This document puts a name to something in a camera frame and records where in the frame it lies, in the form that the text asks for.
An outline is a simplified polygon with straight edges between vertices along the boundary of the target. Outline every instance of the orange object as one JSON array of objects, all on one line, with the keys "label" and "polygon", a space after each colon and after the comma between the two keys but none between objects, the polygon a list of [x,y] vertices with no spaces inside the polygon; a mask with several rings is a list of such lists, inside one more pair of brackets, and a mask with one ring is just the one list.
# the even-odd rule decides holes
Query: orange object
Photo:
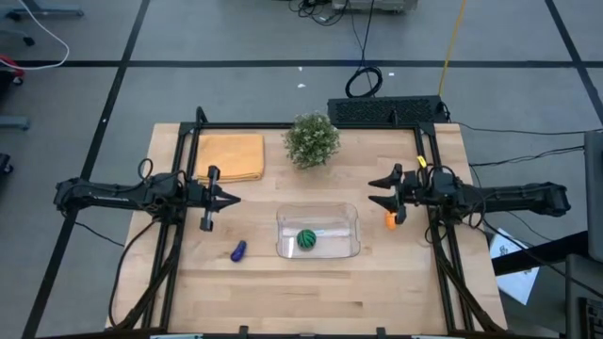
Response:
[{"label": "orange object", "polygon": [[394,231],[398,227],[396,225],[396,213],[385,212],[385,226],[388,230]]},{"label": "orange object", "polygon": [[264,173],[264,137],[261,135],[206,135],[199,137],[196,177],[207,183],[207,168],[220,169],[219,183],[260,180]]}]

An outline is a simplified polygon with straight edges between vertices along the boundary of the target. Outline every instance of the green ball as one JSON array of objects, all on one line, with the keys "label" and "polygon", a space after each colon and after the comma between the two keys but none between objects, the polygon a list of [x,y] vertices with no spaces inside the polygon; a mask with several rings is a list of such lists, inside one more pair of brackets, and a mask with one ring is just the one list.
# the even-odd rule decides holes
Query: green ball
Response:
[{"label": "green ball", "polygon": [[302,250],[311,250],[317,244],[317,234],[312,230],[301,230],[297,236],[298,246]]}]

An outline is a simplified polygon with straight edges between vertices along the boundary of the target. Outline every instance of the purple object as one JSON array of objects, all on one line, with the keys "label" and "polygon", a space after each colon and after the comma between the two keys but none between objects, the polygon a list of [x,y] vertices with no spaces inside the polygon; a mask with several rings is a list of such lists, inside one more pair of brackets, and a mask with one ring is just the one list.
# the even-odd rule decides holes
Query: purple object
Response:
[{"label": "purple object", "polygon": [[247,249],[247,243],[245,240],[239,241],[238,245],[236,245],[235,251],[233,251],[233,253],[230,255],[230,260],[234,261],[235,263],[239,262],[245,255],[245,249]]}]

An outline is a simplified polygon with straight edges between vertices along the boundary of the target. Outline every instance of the gray floor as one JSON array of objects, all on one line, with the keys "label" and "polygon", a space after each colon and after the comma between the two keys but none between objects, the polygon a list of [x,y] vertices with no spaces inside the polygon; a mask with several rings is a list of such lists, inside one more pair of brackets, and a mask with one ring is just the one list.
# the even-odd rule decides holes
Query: gray floor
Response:
[{"label": "gray floor", "polygon": [[[71,60],[119,60],[140,0],[80,0],[86,16],[44,20],[72,48]],[[556,1],[581,56],[603,59],[598,0]],[[12,4],[2,0],[0,4]],[[367,58],[442,60],[460,0],[421,0],[404,15],[373,18]],[[356,15],[364,32],[365,14]],[[59,59],[61,46],[30,21],[0,22],[37,41],[24,47],[0,36],[0,51],[17,59]],[[134,60],[356,59],[358,46],[344,17],[320,27],[269,0],[152,0]],[[454,50],[455,60],[571,60],[545,2],[469,0]],[[202,105],[211,121],[291,121],[326,110],[329,98],[345,97],[355,68],[130,68],[113,109],[92,180],[134,182],[157,122],[191,120]],[[27,132],[1,131],[0,152],[13,156],[15,172],[0,195],[0,329],[21,335],[61,225],[52,204],[58,181],[77,176],[115,76],[115,68],[60,68],[30,72],[25,84],[0,104],[3,114],[32,120]],[[383,68],[379,96],[434,94],[439,68]],[[603,70],[591,69],[603,90]],[[354,91],[366,89],[359,81]],[[601,127],[574,69],[450,69],[444,100],[455,121],[479,127],[566,131]],[[494,161],[580,145],[580,137],[496,135],[464,130],[471,162]],[[552,181],[568,186],[572,210],[563,218],[522,217],[550,238],[586,227],[583,157],[564,154],[517,165],[479,169],[486,186]],[[78,220],[123,241],[129,213],[90,209]],[[532,244],[545,242],[505,215],[493,224]],[[98,331],[106,319],[110,285],[121,249],[76,227],[38,336]],[[530,307],[544,308],[560,280],[540,274]],[[505,300],[513,328],[545,333],[526,322],[525,308]]]}]

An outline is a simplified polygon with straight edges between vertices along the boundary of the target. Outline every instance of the green plant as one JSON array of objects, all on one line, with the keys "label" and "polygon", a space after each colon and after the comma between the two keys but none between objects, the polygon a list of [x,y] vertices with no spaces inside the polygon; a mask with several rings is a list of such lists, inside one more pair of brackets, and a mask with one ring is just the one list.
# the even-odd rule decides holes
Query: green plant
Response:
[{"label": "green plant", "polygon": [[341,146],[339,131],[321,114],[297,116],[284,137],[287,157],[300,169],[325,165]]}]

